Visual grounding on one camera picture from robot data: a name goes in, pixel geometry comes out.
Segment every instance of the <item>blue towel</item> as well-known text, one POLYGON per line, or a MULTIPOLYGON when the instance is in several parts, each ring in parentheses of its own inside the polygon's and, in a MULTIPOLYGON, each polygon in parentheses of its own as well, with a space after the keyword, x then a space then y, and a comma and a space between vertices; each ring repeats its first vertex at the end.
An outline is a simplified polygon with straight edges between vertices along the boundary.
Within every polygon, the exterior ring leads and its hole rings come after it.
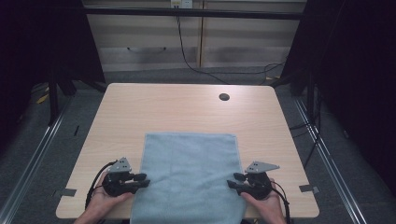
POLYGON ((245 214, 227 185, 242 173, 233 134, 147 133, 140 173, 150 183, 134 196, 132 224, 239 224, 245 214))

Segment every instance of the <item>metal rail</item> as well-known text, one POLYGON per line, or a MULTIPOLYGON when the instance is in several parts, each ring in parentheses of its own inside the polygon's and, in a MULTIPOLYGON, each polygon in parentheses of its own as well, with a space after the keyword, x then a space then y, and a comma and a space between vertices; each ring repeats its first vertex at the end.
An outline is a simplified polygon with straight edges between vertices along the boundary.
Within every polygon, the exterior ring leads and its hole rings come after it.
MULTIPOLYGON (((309 123, 309 117, 306 114, 306 108, 304 103, 301 99, 295 101, 295 104, 300 112, 301 117, 303 118, 305 123, 309 123)), ((330 154, 329 149, 327 149, 326 145, 324 144, 323 139, 318 134, 318 129, 315 126, 307 125, 307 129, 311 138, 314 142, 316 142, 316 138, 318 136, 318 153, 323 160, 323 163, 332 178, 332 182, 334 183, 337 191, 348 211, 352 221, 357 224, 365 224, 366 219, 356 201, 355 197, 353 196, 349 186, 345 182, 344 178, 341 176, 334 160, 332 159, 332 155, 330 154)))
POLYGON ((35 7, 35 10, 62 11, 92 15, 179 16, 291 21, 298 21, 307 17, 304 13, 300 12, 238 11, 165 7, 35 7))
POLYGON ((43 138, 35 150, 35 154, 33 155, 32 159, 30 159, 14 190, 12 190, 8 196, 3 208, 0 211, 0 223, 11 223, 15 214, 17 213, 21 201, 29 189, 33 178, 35 177, 35 173, 37 172, 41 162, 44 159, 44 156, 46 155, 46 152, 50 147, 53 137, 61 126, 62 120, 64 119, 64 113, 67 110, 67 107, 69 107, 71 99, 71 97, 67 99, 64 109, 61 111, 58 118, 52 123, 51 126, 47 128, 43 138))

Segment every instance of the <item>cable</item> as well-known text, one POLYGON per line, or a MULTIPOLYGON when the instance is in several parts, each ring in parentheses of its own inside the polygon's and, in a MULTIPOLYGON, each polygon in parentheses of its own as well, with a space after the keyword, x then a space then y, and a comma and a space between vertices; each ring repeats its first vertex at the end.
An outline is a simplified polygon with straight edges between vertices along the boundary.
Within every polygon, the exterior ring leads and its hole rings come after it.
POLYGON ((304 162, 304 169, 305 169, 306 165, 308 164, 309 160, 311 159, 312 154, 314 153, 315 147, 317 146, 318 140, 320 138, 320 125, 321 125, 320 109, 321 109, 322 100, 323 100, 323 98, 322 98, 320 92, 318 92, 318 95, 317 95, 318 132, 317 132, 317 135, 315 137, 314 145, 312 146, 311 150, 309 151, 308 158, 304 162))
MULTIPOLYGON (((320 109, 318 107, 318 102, 319 102, 319 100, 317 99, 317 113, 314 116, 314 119, 317 119, 319 117, 319 115, 320 115, 320 109)), ((313 124, 312 124, 312 122, 303 122, 301 124, 297 124, 295 126, 289 127, 289 130, 297 130, 297 129, 305 128, 308 125, 313 125, 313 124)))
POLYGON ((113 165, 113 164, 116 163, 116 162, 117 162, 117 161, 111 161, 111 162, 109 162, 109 163, 106 164, 104 167, 102 167, 102 169, 100 169, 99 173, 96 175, 95 179, 94 179, 93 182, 92 182, 91 188, 90 188, 90 190, 89 190, 88 193, 87 193, 87 199, 85 200, 85 209, 87 209, 88 204, 90 204, 93 191, 96 189, 95 183, 96 183, 97 179, 99 178, 99 176, 102 174, 102 172, 103 172, 108 166, 113 165))
POLYGON ((292 74, 290 74, 290 75, 288 75, 288 76, 283 76, 283 75, 282 75, 282 77, 281 77, 279 80, 277 80, 277 81, 271 83, 270 86, 271 86, 272 88, 275 89, 275 88, 278 87, 278 86, 289 84, 289 83, 291 83, 295 78, 297 78, 302 72, 304 72, 306 69, 307 69, 307 68, 304 67, 304 68, 300 68, 299 70, 293 72, 292 74))
POLYGON ((283 188, 277 184, 275 181, 271 181, 271 183, 276 184, 280 189, 282 189, 282 193, 280 193, 277 189, 272 188, 272 190, 279 195, 279 197, 282 199, 283 204, 285 205, 285 213, 286 213, 286 223, 290 224, 291 223, 291 218, 290 218, 290 208, 289 208, 289 202, 288 199, 286 198, 286 192, 283 190, 283 188))
POLYGON ((264 66, 264 70, 263 70, 263 71, 260 71, 260 72, 211 72, 211 73, 208 73, 208 72, 200 71, 200 70, 197 70, 197 69, 195 69, 195 68, 192 68, 192 67, 189 65, 189 63, 187 62, 186 54, 185 54, 185 52, 184 52, 183 39, 182 39, 182 37, 181 37, 180 17, 177 17, 177 29, 178 29, 178 37, 179 37, 179 39, 180 39, 181 53, 182 53, 182 55, 183 55, 184 63, 185 63, 192 71, 194 71, 194 72, 196 72, 196 73, 208 75, 208 76, 213 77, 213 78, 215 78, 216 80, 218 80, 218 81, 220 81, 220 82, 222 82, 222 83, 224 83, 224 84, 227 84, 227 85, 231 85, 231 84, 228 83, 228 82, 226 82, 226 81, 224 81, 224 80, 222 80, 222 79, 220 79, 220 78, 218 78, 218 77, 216 77, 216 76, 214 76, 214 74, 234 74, 234 75, 235 75, 235 74, 242 74, 242 75, 243 75, 243 74, 246 74, 246 75, 259 75, 259 74, 265 74, 265 77, 264 77, 263 81, 259 84, 259 85, 262 85, 262 84, 265 82, 265 80, 266 80, 266 73, 267 73, 267 72, 269 72, 269 71, 271 71, 271 70, 274 70, 275 68, 277 68, 277 67, 280 66, 280 65, 285 64, 285 62, 283 62, 283 63, 270 63, 270 64, 265 65, 265 66, 264 66))

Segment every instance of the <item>wooden table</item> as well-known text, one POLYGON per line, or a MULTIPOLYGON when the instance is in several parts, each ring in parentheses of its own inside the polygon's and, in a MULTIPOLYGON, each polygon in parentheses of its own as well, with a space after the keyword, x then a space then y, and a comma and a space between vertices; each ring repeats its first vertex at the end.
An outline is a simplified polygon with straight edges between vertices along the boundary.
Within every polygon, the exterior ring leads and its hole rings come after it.
MULTIPOLYGON (((91 126, 56 215, 76 218, 84 211, 87 192, 97 172, 108 162, 126 157, 138 173, 148 132, 236 134, 242 168, 253 161, 277 164, 267 174, 286 191, 290 216, 316 217, 318 206, 290 135, 274 89, 259 86, 111 84, 91 126), (227 93, 228 101, 219 95, 227 93)), ((129 219, 132 200, 107 218, 129 219)), ((246 217, 259 217, 248 207, 246 217)))

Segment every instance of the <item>human hand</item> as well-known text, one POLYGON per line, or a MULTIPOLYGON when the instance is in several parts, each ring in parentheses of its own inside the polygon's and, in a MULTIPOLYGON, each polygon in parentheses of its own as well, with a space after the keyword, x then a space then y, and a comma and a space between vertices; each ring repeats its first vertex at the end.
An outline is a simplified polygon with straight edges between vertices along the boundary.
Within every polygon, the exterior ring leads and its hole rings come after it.
MULTIPOLYGON (((271 183, 273 189, 276 189, 276 185, 271 183)), ((262 219, 268 224, 284 224, 286 223, 285 218, 282 214, 280 207, 279 195, 273 190, 267 196, 266 199, 259 201, 253 198, 250 194, 242 192, 241 197, 245 199, 249 204, 254 206, 260 213, 262 219)))
POLYGON ((75 224, 97 223, 118 203, 125 202, 129 198, 133 197, 131 192, 121 194, 117 197, 109 196, 103 187, 101 187, 106 174, 107 172, 102 173, 98 183, 96 184, 95 190, 93 191, 92 198, 87 209, 78 219, 76 219, 75 224))

